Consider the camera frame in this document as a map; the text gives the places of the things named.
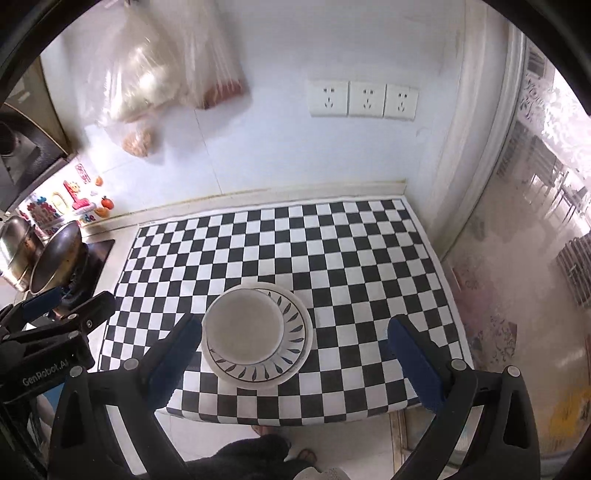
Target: wall socket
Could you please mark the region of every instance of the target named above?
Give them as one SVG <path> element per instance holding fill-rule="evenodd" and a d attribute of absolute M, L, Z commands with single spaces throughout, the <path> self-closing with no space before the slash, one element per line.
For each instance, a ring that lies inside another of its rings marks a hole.
<path fill-rule="evenodd" d="M 349 87 L 349 115 L 384 116 L 385 83 L 351 82 Z"/>
<path fill-rule="evenodd" d="M 349 82 L 342 80 L 309 80 L 308 110 L 312 116 L 346 116 L 349 104 Z"/>
<path fill-rule="evenodd" d="M 401 85 L 388 84 L 384 116 L 414 120 L 417 112 L 418 90 Z"/>

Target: kitchen counter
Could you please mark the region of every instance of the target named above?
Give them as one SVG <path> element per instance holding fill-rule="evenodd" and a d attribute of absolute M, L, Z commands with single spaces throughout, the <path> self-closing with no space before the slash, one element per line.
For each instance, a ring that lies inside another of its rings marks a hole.
<path fill-rule="evenodd" d="M 219 381 L 198 350 L 166 408 L 170 414 L 299 425 L 417 403 L 385 342 L 397 313 L 407 313 L 449 357 L 472 363 L 439 261 L 403 197 L 232 209 L 134 231 L 131 239 L 131 231 L 110 232 L 125 240 L 116 242 L 97 288 L 111 290 L 117 276 L 119 311 L 104 329 L 100 369 L 142 357 L 183 313 L 203 315 L 219 294 L 248 281 L 293 291 L 315 325 L 302 370 L 268 391 Z M 95 335 L 93 354 L 98 343 Z"/>

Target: stainless steel pot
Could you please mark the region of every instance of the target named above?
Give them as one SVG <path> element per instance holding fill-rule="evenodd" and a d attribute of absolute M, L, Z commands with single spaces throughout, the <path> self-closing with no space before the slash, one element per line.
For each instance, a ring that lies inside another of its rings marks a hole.
<path fill-rule="evenodd" d="M 41 239 L 24 218 L 12 216 L 0 229 L 0 275 L 18 291 L 29 288 L 42 252 Z"/>

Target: table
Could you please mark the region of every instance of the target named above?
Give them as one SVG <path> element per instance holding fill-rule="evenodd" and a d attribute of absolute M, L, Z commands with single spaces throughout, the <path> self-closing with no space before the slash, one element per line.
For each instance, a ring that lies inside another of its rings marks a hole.
<path fill-rule="evenodd" d="M 219 381 L 200 350 L 166 412 L 195 420 L 305 425 L 357 420 L 418 402 L 387 346 L 408 314 L 448 358 L 471 364 L 449 286 L 404 197 L 213 212 L 141 228 L 115 295 L 99 369 L 141 358 L 185 312 L 203 316 L 240 283 L 302 300 L 314 342 L 298 374 L 269 390 Z"/>

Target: person's foot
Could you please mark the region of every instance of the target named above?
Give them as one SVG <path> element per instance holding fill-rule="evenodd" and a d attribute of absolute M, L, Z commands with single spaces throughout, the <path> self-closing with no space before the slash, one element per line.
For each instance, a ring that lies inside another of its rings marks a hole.
<path fill-rule="evenodd" d="M 297 454 L 296 458 L 298 460 L 308 462 L 311 466 L 316 465 L 316 462 L 318 461 L 316 454 L 309 448 L 304 448 L 300 453 Z"/>

